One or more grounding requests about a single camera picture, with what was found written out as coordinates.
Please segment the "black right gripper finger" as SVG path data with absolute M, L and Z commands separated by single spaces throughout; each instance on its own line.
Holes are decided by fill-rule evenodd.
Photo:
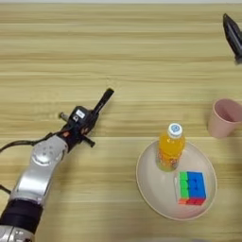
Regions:
M 223 28 L 236 63 L 242 63 L 242 31 L 238 24 L 226 13 L 223 14 Z

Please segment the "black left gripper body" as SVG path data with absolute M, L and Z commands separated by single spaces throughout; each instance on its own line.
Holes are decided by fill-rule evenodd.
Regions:
M 59 137 L 67 144 L 68 151 L 71 151 L 76 145 L 82 142 L 87 143 L 90 147 L 95 145 L 95 142 L 87 137 L 87 134 L 95 126 L 93 118 L 75 122 L 71 116 L 68 116 L 64 112 L 59 114 L 59 118 L 66 122 L 59 133 Z

